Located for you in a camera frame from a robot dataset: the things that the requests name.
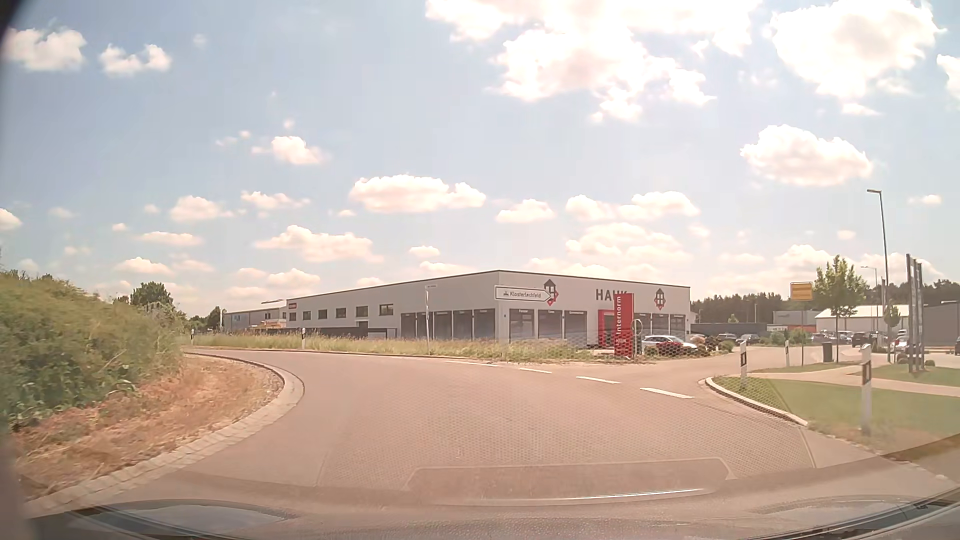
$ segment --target sky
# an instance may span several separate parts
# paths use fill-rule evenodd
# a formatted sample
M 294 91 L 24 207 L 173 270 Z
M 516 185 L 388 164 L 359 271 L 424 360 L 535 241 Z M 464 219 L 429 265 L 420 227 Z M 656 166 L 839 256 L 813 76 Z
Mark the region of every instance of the sky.
M 475 270 L 960 279 L 960 4 L 36 0 L 0 263 L 180 308 Z M 873 284 L 872 268 L 858 268 Z

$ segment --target directional sign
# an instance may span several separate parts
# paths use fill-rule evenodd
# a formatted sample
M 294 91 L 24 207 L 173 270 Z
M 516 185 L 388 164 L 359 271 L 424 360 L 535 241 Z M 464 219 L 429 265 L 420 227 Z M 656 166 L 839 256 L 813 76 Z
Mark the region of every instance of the directional sign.
M 544 289 L 529 289 L 522 287 L 505 287 L 495 285 L 493 297 L 497 300 L 519 300 L 521 302 L 546 302 L 553 298 L 553 294 Z
M 809 302 L 813 300 L 813 282 L 790 283 L 790 300 L 794 302 Z

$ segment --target bush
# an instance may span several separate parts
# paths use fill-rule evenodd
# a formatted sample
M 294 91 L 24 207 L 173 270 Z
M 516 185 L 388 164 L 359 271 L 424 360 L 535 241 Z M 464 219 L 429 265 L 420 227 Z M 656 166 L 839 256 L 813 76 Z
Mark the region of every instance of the bush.
M 147 313 L 49 276 L 0 272 L 0 414 L 28 425 L 175 369 L 179 322 L 171 308 Z

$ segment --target flat roof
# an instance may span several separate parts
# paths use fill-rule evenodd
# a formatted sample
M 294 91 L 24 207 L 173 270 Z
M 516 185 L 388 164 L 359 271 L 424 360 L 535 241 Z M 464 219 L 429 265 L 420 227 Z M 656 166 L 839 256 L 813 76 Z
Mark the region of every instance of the flat roof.
M 409 284 L 409 283 L 438 282 L 438 281 L 440 281 L 440 280 L 449 280 L 449 279 L 451 279 L 451 278 L 463 278 L 463 277 L 467 277 L 467 276 L 481 276 L 481 275 L 483 275 L 483 274 L 492 274 L 492 273 L 494 273 L 494 272 L 506 272 L 506 273 L 508 273 L 508 274 L 526 274 L 526 275 L 529 275 L 529 276 L 546 276 L 547 278 L 551 278 L 551 277 L 552 277 L 552 278 L 579 278 L 579 279 L 581 279 L 581 280 L 595 280 L 595 281 L 599 281 L 599 282 L 636 283 L 636 284 L 641 284 L 641 285 L 656 285 L 656 286 L 667 286 L 667 287 L 679 287 L 679 288 L 685 288 L 685 289 L 690 288 L 690 285 L 673 285 L 673 284 L 670 284 L 670 283 L 653 283 L 653 282 L 631 282 L 630 280 L 613 280 L 613 279 L 608 279 L 608 278 L 594 278 L 594 277 L 591 277 L 591 276 L 571 276 L 571 275 L 569 275 L 569 274 L 546 274 L 546 273 L 543 273 L 543 272 L 526 272 L 526 271 L 522 271 L 522 270 L 483 270 L 483 271 L 481 271 L 481 272 L 468 272 L 468 273 L 466 273 L 466 274 L 454 274 L 454 275 L 452 275 L 452 276 L 440 276 L 440 277 L 438 277 L 438 278 L 424 278 L 424 279 L 422 279 L 422 280 L 411 280 L 411 281 L 409 281 L 409 282 L 383 283 L 383 284 L 381 284 L 381 285 L 373 285 L 373 286 L 369 286 L 369 287 L 355 287 L 355 288 L 352 288 L 352 289 L 335 290 L 335 291 L 330 291 L 330 292 L 322 292 L 322 293 L 319 293 L 319 294 L 308 294 L 308 295 L 306 295 L 306 296 L 298 296 L 298 297 L 295 297 L 295 298 L 288 298 L 288 299 L 287 299 L 287 302 L 290 302 L 291 300 L 301 300 L 301 299 L 304 299 L 304 298 L 317 298 L 318 296 L 327 296 L 327 295 L 330 295 L 330 294 L 340 294 L 340 293 L 344 293 L 344 292 L 352 292 L 352 291 L 355 291 L 355 290 L 375 289 L 375 288 L 378 288 L 378 287 L 388 287 L 388 286 L 393 286 L 393 285 L 405 285 L 405 284 Z

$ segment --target street lamp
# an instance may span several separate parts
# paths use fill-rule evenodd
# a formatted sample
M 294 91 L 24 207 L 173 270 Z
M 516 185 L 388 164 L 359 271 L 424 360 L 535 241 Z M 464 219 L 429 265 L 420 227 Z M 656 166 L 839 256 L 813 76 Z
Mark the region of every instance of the street lamp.
M 876 193 L 880 198 L 880 227 L 883 229 L 883 288 L 880 289 L 881 302 L 883 303 L 883 319 L 886 322 L 887 315 L 887 287 L 890 286 L 890 261 L 887 257 L 887 222 L 883 217 L 883 190 L 867 189 L 867 193 Z M 890 363 L 890 323 L 887 323 L 887 363 Z

